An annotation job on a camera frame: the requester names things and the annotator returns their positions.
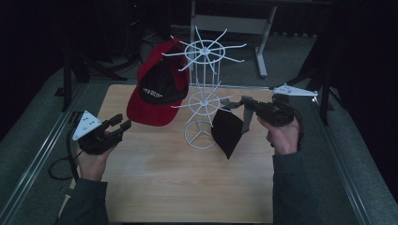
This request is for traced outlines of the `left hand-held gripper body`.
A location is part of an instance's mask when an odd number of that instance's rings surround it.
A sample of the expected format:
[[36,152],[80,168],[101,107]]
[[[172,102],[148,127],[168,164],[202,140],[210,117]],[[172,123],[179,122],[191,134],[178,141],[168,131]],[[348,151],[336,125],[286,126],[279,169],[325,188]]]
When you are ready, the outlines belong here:
[[103,122],[91,112],[84,111],[77,128],[72,134],[72,139],[89,155],[100,155],[122,141],[123,134],[106,133],[106,129],[102,125]]

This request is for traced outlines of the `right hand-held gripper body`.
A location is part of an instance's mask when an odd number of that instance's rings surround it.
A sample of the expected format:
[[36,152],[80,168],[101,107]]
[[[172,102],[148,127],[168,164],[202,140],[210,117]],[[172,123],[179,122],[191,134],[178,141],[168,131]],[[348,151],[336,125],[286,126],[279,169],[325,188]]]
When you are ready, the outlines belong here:
[[274,127],[283,127],[290,124],[297,111],[289,104],[290,97],[317,97],[316,91],[309,91],[283,84],[272,89],[271,102],[259,102],[257,115]]

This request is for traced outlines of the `grey sun visor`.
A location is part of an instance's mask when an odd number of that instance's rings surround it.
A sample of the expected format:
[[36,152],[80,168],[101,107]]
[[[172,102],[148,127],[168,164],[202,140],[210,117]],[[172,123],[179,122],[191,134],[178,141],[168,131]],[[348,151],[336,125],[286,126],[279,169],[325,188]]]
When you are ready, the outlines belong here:
[[[232,113],[233,109],[240,106],[244,106],[242,119]],[[222,107],[216,111],[212,121],[211,135],[227,158],[232,156],[242,135],[250,130],[252,118],[253,111],[249,110],[241,100],[239,102],[231,102],[229,99],[222,101]]]

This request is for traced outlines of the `red baseball cap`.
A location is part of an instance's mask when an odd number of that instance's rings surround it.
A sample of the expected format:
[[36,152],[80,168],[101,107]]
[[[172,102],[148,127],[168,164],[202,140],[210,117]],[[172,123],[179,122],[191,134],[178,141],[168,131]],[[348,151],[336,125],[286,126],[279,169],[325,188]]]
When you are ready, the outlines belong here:
[[149,53],[137,71],[137,85],[127,106],[127,117],[154,127],[168,125],[189,92],[190,73],[178,38],[165,41]]

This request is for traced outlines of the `white wire hat rack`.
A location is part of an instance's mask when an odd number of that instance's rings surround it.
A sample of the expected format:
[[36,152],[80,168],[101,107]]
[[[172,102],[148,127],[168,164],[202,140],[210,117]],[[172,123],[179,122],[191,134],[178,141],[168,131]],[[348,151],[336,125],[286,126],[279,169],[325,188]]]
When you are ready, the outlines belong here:
[[180,40],[185,49],[180,53],[164,53],[166,57],[184,56],[187,65],[179,71],[190,72],[190,89],[187,99],[175,109],[183,109],[190,114],[185,122],[184,140],[186,143],[198,150],[207,150],[216,142],[212,138],[213,117],[231,96],[223,96],[218,93],[221,88],[221,65],[222,61],[242,63],[242,59],[236,59],[227,55],[228,50],[241,49],[246,46],[223,45],[220,40],[227,33],[224,30],[215,39],[202,38],[197,27],[189,43]]

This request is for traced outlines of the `person's right hand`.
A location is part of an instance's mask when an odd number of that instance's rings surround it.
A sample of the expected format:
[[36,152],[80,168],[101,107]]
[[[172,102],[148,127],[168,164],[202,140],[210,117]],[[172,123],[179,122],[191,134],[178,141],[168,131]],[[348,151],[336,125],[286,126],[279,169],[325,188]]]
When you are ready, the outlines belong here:
[[274,127],[260,117],[257,121],[268,130],[267,140],[276,155],[289,155],[299,150],[300,126],[297,119],[283,127]]

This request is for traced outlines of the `person's left hand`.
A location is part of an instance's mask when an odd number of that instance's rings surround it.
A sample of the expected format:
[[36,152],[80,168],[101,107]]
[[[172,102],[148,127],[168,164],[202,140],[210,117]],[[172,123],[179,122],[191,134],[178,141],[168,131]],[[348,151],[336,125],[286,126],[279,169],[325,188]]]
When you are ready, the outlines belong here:
[[107,159],[114,151],[115,145],[100,155],[89,155],[80,147],[77,147],[76,154],[80,177],[90,181],[100,181],[106,169]]

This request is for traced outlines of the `black tripod stand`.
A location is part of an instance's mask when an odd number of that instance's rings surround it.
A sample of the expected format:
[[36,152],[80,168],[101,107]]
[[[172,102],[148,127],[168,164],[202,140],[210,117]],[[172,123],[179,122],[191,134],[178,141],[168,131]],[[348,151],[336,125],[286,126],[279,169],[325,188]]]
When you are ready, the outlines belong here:
[[81,52],[67,52],[63,58],[63,86],[58,88],[56,92],[58,96],[63,98],[62,111],[65,112],[72,101],[72,75],[75,75],[79,82],[88,83],[90,75],[86,68],[93,68],[113,80],[125,81],[126,78],[115,73],[131,65],[132,61],[128,60],[116,66],[106,67]]
[[[313,71],[304,73],[303,75],[298,75],[281,85],[271,86],[270,90],[273,94],[314,98],[318,96],[318,90],[321,90],[319,115],[322,122],[327,126],[329,124],[329,88],[332,69],[333,62],[328,61],[323,67],[314,69]],[[295,87],[296,83],[300,83],[306,79],[311,80],[308,83],[309,89],[300,89]]]

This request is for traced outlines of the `metal floor rail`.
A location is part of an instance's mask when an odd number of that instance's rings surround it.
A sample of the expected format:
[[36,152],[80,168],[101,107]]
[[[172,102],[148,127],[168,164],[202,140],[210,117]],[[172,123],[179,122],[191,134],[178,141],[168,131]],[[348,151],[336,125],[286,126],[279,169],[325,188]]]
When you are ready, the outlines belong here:
[[344,159],[341,155],[340,150],[336,145],[334,137],[329,129],[329,126],[326,124],[326,120],[321,117],[321,103],[317,97],[310,97],[310,101],[312,109],[315,113],[315,118],[320,123],[324,135],[327,139],[332,161],[334,163],[337,173],[339,174],[340,180],[344,187],[344,192],[346,194],[346,197],[350,202],[353,212],[355,213],[357,222],[359,223],[359,225],[371,225],[371,220],[369,218],[369,215],[356,189],[354,181],[351,175],[349,174],[347,167],[344,164]]
[[63,132],[69,117],[71,116],[72,108],[78,101],[81,93],[84,91],[85,85],[78,84],[72,94],[72,100],[68,107],[57,114],[57,120],[52,123],[52,129],[43,141],[35,157],[24,171],[21,179],[18,181],[17,186],[13,189],[10,197],[8,198],[5,207],[0,212],[0,225],[10,225],[16,213],[21,208],[21,205],[28,194],[29,190],[35,183],[35,180],[40,173],[48,156],[52,153],[53,148],[58,141],[59,136]]

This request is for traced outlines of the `white metal desk frame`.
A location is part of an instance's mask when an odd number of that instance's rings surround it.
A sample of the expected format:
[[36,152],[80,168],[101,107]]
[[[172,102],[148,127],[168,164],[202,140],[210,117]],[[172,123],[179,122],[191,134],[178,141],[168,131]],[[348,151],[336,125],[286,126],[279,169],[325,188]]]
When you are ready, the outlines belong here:
[[[191,40],[196,35],[195,28],[214,32],[233,32],[241,34],[260,35],[261,43],[254,48],[259,76],[266,78],[268,75],[264,49],[274,22],[274,17],[280,7],[294,8],[328,8],[333,4],[332,0],[188,0],[191,3]],[[266,18],[257,19],[254,16],[219,16],[201,14],[197,11],[200,3],[224,3],[236,5],[238,9],[244,6],[267,7]]]

